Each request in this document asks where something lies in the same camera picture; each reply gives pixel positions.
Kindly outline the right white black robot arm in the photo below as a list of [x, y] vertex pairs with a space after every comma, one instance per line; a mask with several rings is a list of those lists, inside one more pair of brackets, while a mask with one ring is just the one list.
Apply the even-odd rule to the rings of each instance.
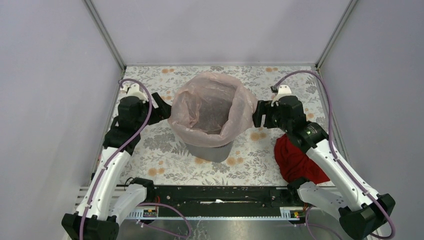
[[283, 130], [288, 140], [305, 153], [338, 189], [334, 194], [301, 177], [290, 184], [287, 201], [293, 206], [311, 204], [337, 219], [347, 235], [362, 240], [369, 235], [393, 239], [396, 228], [390, 215], [395, 200], [367, 184], [335, 149], [329, 135], [306, 119], [303, 105], [294, 95], [260, 100], [252, 115], [255, 127]]

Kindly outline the pink plastic trash bag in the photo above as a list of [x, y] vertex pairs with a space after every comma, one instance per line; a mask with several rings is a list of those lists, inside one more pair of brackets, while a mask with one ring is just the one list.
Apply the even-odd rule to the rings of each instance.
[[168, 123], [186, 144], [220, 147], [253, 126], [257, 103], [238, 78], [205, 71], [176, 92]]

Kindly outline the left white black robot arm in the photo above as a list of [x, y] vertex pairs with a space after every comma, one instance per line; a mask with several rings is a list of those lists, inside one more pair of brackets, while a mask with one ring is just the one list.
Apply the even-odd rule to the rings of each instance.
[[92, 182], [75, 213], [66, 213], [61, 225], [72, 240], [115, 240], [122, 222], [138, 204], [148, 206], [155, 200], [153, 181], [135, 178], [111, 205], [121, 172], [141, 140], [147, 126], [166, 120], [171, 105], [154, 92], [130, 93], [117, 107], [117, 116], [104, 137], [100, 160]]

